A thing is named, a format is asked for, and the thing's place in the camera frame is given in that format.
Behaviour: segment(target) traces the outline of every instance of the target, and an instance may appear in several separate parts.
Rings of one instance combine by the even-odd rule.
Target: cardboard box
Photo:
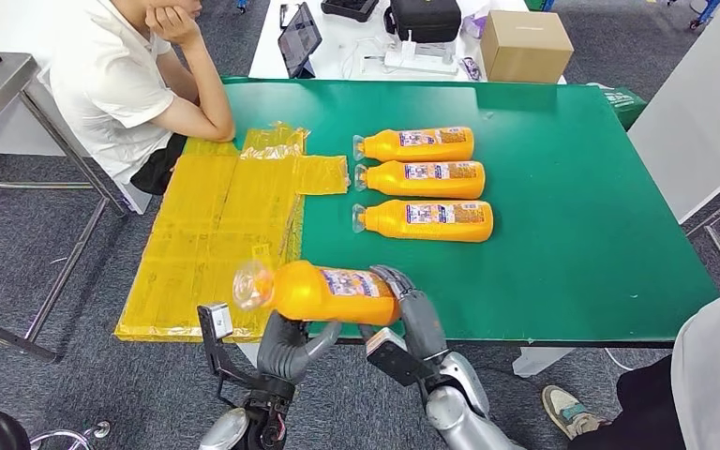
[[[490,11],[481,50],[491,82],[555,83],[573,44],[555,13]]]

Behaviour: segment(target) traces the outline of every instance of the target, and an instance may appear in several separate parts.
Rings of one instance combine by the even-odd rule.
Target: bottle cap
[[[356,134],[352,138],[352,149],[354,150],[354,160],[359,161],[366,157],[366,139]]]
[[[360,233],[366,229],[366,208],[360,204],[356,204],[352,208],[352,230]]]
[[[354,167],[354,189],[357,191],[364,190],[368,187],[368,181],[366,180],[366,173],[368,168],[363,164],[357,164]]]
[[[247,311],[272,299],[275,273],[259,260],[250,260],[233,276],[233,302]]]

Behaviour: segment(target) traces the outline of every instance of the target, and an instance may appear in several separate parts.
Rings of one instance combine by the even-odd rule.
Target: black case
[[[385,29],[422,44],[451,42],[457,38],[462,13],[457,0],[391,0],[385,11]]]
[[[322,1],[322,12],[324,14],[335,14],[337,16],[348,17],[355,19],[356,21],[363,23],[368,22],[368,17],[374,12],[374,8],[377,6],[380,0],[366,0],[360,9],[352,9],[341,5],[340,1],[331,3],[331,0]]]

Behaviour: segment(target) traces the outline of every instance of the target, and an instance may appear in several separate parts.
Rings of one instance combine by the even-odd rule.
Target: small bottle
[[[355,233],[434,241],[484,242],[492,234],[492,208],[479,201],[390,200],[352,209]]]
[[[355,189],[376,189],[387,195],[473,200],[482,195],[484,184],[484,166],[476,161],[387,161],[354,168]]]
[[[233,277],[233,301],[241,309],[274,308],[295,321],[367,323],[398,319],[398,302],[387,283],[365,270],[317,267],[300,260],[273,271],[251,260]]]
[[[379,161],[464,161],[473,156],[473,132],[468,127],[386,129],[364,138],[354,136],[354,159]]]

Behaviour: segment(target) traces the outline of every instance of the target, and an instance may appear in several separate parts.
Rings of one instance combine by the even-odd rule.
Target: black shorts
[[[153,152],[147,162],[131,177],[131,184],[138,190],[153,195],[164,195],[173,173],[170,169],[184,153],[186,136],[174,133],[167,146]]]
[[[624,373],[617,381],[622,413],[611,425],[583,433],[567,450],[684,450],[672,396],[672,358]]]

